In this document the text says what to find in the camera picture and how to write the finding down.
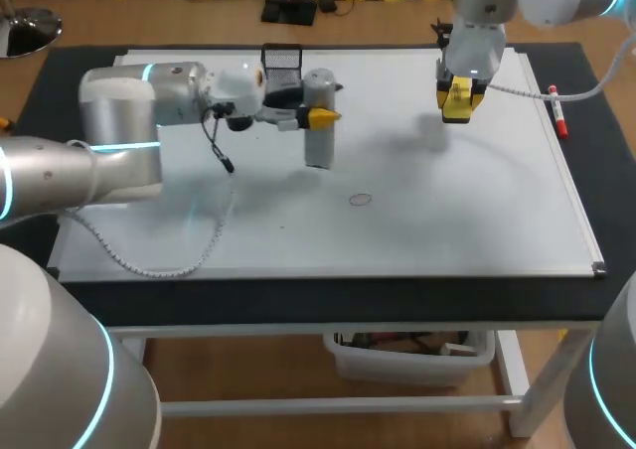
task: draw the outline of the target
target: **table leg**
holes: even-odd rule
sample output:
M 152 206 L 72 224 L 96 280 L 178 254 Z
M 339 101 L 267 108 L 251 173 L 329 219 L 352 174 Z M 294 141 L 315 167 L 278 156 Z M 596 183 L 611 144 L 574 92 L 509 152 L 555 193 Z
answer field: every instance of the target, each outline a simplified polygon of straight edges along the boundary
M 567 380 L 592 337 L 590 330 L 569 330 L 510 416 L 513 437 L 531 437 L 563 397 Z

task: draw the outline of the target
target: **white table frame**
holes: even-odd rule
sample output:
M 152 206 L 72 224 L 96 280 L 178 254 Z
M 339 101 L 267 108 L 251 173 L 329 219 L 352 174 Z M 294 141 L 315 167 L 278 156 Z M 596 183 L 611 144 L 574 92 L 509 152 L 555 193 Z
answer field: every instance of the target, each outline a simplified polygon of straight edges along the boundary
M 448 323 L 328 323 L 216 326 L 117 327 L 111 335 L 140 361 L 146 339 L 206 338 L 325 333 L 496 330 L 497 360 L 505 395 L 333 397 L 300 399 L 249 399 L 238 401 L 163 402 L 164 417 L 216 417 L 277 414 L 349 414 L 407 412 L 511 412 L 514 437 L 531 437 L 562 398 L 565 385 L 597 322 L 448 322 Z M 533 382 L 528 382 L 515 330 L 569 329 L 550 360 Z

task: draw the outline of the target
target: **white cable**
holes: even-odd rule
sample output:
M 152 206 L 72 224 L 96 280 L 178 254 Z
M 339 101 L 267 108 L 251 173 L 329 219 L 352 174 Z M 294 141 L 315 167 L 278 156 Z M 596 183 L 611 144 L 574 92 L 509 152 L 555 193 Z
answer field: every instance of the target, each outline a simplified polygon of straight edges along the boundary
M 210 242 L 208 242 L 208 245 L 204 249 L 199 259 L 194 264 L 181 268 L 179 270 L 171 270 L 166 272 L 146 270 L 144 268 L 138 267 L 137 265 L 133 263 L 128 262 L 118 252 L 113 250 L 112 245 L 110 244 L 110 242 L 108 242 L 108 240 L 106 240 L 103 234 L 99 230 L 97 230 L 97 228 L 89 220 L 87 220 L 83 216 L 80 216 L 79 212 L 81 211 L 81 209 L 83 209 L 84 206 L 92 203 L 95 197 L 95 193 L 97 191 L 97 184 L 98 184 L 97 157 L 95 155 L 95 152 L 90 147 L 90 145 L 83 141 L 72 139 L 71 141 L 68 141 L 67 144 L 69 146 L 75 146 L 78 144 L 79 146 L 84 148 L 86 151 L 88 151 L 90 155 L 90 171 L 91 171 L 90 186 L 88 187 L 88 193 L 86 195 L 86 199 L 84 200 L 81 206 L 73 209 L 72 211 L 70 210 L 61 211 L 60 213 L 58 213 L 58 215 L 60 217 L 70 219 L 72 221 L 75 221 L 78 224 L 83 225 L 85 229 L 88 230 L 97 239 L 97 241 L 101 244 L 101 246 L 106 251 L 108 256 L 112 258 L 118 265 L 125 268 L 129 272 L 135 273 L 137 275 L 141 275 L 142 277 L 177 278 L 177 277 L 185 277 L 186 275 L 191 274 L 192 272 L 197 270 L 199 267 L 201 267 L 204 264 L 204 262 L 210 257 L 210 254 L 212 253 L 215 246 L 217 245 L 219 238 L 221 238 L 221 234 L 223 233 L 223 230 L 226 226 L 228 217 L 232 213 L 232 209 L 234 207 L 235 192 L 233 187 L 232 176 L 230 176 L 231 178 L 230 179 L 230 197 L 228 201 L 228 206 L 226 207 L 226 211 L 224 212 L 223 217 L 217 224 L 217 228 L 215 229 L 215 232 L 213 233 L 212 238 L 210 239 Z
M 119 266 L 128 270 L 129 272 L 135 273 L 137 275 L 141 275 L 142 277 L 148 277 L 148 278 L 185 277 L 186 275 L 190 275 L 191 273 L 193 273 L 195 270 L 197 270 L 204 264 L 204 262 L 212 254 L 212 251 L 214 250 L 215 246 L 217 245 L 217 242 L 219 241 L 219 239 L 221 238 L 221 235 L 223 234 L 223 231 L 228 223 L 228 218 L 230 214 L 232 213 L 232 210 L 235 204 L 235 191 L 234 191 L 232 177 L 230 177 L 230 183 L 231 183 L 231 187 L 230 187 L 230 197 L 228 201 L 228 206 L 226 207 L 226 210 L 222 218 L 217 223 L 217 228 L 215 229 L 215 232 L 212 235 L 210 242 L 208 242 L 208 245 L 206 246 L 203 253 L 199 257 L 199 260 L 197 260 L 194 264 L 181 268 L 179 270 L 158 272 L 154 270 L 146 270 L 146 269 L 140 268 L 137 265 L 134 265 L 133 263 L 128 262 L 125 258 L 119 255 L 119 253 L 113 250 L 112 246 L 103 236 L 103 234 L 99 230 L 97 230 L 91 222 L 89 222 L 86 218 L 84 218 L 77 212 L 62 211 L 60 213 L 60 216 L 71 219 L 75 221 L 76 223 L 83 225 L 86 228 L 86 230 L 88 230 L 97 239 L 97 241 L 101 244 L 101 246 L 106 251 L 108 256 L 110 256 L 110 258 L 112 258 Z
M 625 55 L 630 51 L 634 43 L 636 42 L 636 34 L 631 35 L 618 49 L 618 53 L 614 60 L 612 61 L 612 65 L 610 66 L 607 74 L 603 77 L 603 79 L 598 83 L 590 91 L 585 93 L 578 94 L 560 94 L 558 96 L 552 96 L 551 94 L 538 94 L 538 93 L 530 93 L 529 91 L 521 91 L 519 89 L 507 88 L 505 86 L 500 86 L 498 84 L 489 84 L 489 88 L 496 89 L 498 91 L 503 91 L 504 93 L 515 94 L 516 96 L 523 96 L 527 98 L 533 99 L 541 99 L 543 101 L 581 101 L 582 99 L 588 99 L 592 96 L 595 96 L 602 92 L 603 87 L 614 78 L 616 71 L 618 70 L 618 66 L 623 61 Z

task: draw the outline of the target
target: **white tablet board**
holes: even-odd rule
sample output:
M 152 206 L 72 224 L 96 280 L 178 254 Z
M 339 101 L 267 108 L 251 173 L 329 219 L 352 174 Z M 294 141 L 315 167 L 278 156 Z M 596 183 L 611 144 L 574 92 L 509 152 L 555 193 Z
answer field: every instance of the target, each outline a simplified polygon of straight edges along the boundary
M 305 73 L 327 68 L 344 86 L 333 169 L 304 166 L 302 131 L 255 124 L 232 133 L 223 124 L 236 204 L 212 256 L 188 278 L 593 276 L 602 256 L 544 105 L 490 90 L 469 124 L 445 125 L 435 99 L 438 56 L 305 51 Z M 258 57 L 131 51 L 122 63 L 197 61 L 220 70 Z M 537 88 L 527 58 L 512 49 L 495 82 Z M 200 126 L 164 127 L 160 139 L 159 199 L 82 214 L 129 261 L 169 270 L 197 260 L 231 180 Z M 352 206 L 360 193 L 371 201 Z M 50 265 L 62 282 L 140 278 L 75 223 L 63 223 Z

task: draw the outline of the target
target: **black stand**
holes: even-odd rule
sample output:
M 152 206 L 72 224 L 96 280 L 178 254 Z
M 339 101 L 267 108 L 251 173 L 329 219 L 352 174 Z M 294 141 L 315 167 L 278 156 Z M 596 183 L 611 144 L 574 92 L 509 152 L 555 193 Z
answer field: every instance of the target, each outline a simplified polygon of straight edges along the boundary
M 311 27 L 316 8 L 315 0 L 265 0 L 260 21 Z

